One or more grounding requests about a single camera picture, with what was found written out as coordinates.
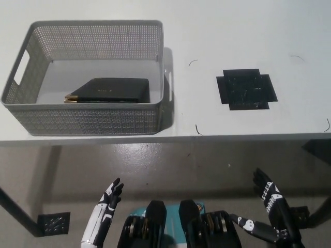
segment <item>gray floor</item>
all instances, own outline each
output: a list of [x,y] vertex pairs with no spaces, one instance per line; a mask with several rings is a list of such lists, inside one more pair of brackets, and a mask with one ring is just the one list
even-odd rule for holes
[[[0,208],[0,247],[79,247],[91,211],[111,181],[125,184],[104,247],[116,247],[126,216],[151,199],[202,199],[207,211],[224,209],[266,221],[252,193],[260,167],[291,206],[311,212],[331,195],[331,167],[301,149],[304,141],[126,144],[0,148],[0,187],[34,219],[70,211],[69,235],[33,238]],[[331,221],[303,230],[306,247],[330,247]],[[243,247],[267,247],[238,231]]]

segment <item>white table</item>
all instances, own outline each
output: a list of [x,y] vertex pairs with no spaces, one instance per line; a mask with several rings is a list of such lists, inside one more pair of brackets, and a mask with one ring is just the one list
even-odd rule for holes
[[[327,0],[2,2],[0,88],[37,20],[157,19],[173,55],[175,111],[173,125],[152,136],[33,137],[1,105],[0,145],[329,138],[330,9]],[[249,68],[270,75],[278,102],[269,110],[230,111],[216,76]]]

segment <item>robotic hand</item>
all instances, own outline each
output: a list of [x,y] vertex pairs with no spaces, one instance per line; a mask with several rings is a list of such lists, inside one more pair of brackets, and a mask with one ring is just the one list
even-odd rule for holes
[[277,247],[301,247],[301,234],[296,226],[290,207],[274,182],[259,168],[254,172],[254,191],[261,197],[271,226],[230,214],[231,220],[247,233]]
[[117,203],[120,202],[123,184],[117,178],[104,192],[99,203],[94,207],[85,229],[81,248],[102,248],[107,236]]

